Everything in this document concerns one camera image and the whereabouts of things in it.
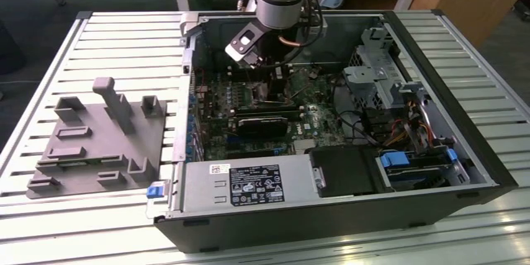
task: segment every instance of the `red wire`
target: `red wire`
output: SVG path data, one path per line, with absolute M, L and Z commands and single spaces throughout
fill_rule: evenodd
M 395 122 L 394 122 L 394 124 L 391 125 L 391 136 L 394 137 L 394 133 L 395 133 L 395 129 L 397 129 L 397 124 L 399 123 L 399 122 L 402 122 L 402 119 L 398 119 Z

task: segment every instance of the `motherboard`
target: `motherboard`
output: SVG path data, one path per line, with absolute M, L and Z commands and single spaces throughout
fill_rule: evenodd
M 333 75 L 315 66 L 284 73 L 268 84 L 250 70 L 240 81 L 231 72 L 198 78 L 206 160 L 303 154 L 347 142 L 330 104 Z M 271 100 L 274 84 L 282 92 Z

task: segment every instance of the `floor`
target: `floor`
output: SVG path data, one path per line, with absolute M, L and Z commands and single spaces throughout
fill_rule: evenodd
M 219 4 L 195 0 L 191 5 Z M 79 11 L 175 11 L 175 0 L 67 0 L 59 7 L 55 0 L 0 0 L 4 22 L 27 58 L 19 71 L 0 75 L 0 149 L 24 112 L 39 81 Z M 530 22 L 510 12 L 479 51 L 523 100 L 530 103 Z

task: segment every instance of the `white sticker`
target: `white sticker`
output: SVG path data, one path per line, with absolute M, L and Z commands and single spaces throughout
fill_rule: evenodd
M 210 174 L 227 174 L 230 170 L 230 164 L 211 164 Z

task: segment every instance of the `aluminum slotted table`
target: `aluminum slotted table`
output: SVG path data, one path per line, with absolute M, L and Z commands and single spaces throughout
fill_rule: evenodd
M 407 30 L 519 184 L 486 205 L 406 230 L 183 254 L 146 216 L 146 190 L 49 199 L 25 197 L 27 182 L 58 119 L 60 96 L 100 102 L 92 79 L 112 76 L 130 101 L 168 101 L 160 179 L 182 86 L 180 13 L 80 14 L 0 155 L 0 264 L 481 264 L 530 258 L 530 112 L 445 16 L 398 12 Z M 402 57 L 405 66 L 407 58 Z M 413 78 L 415 73 L 409 67 Z

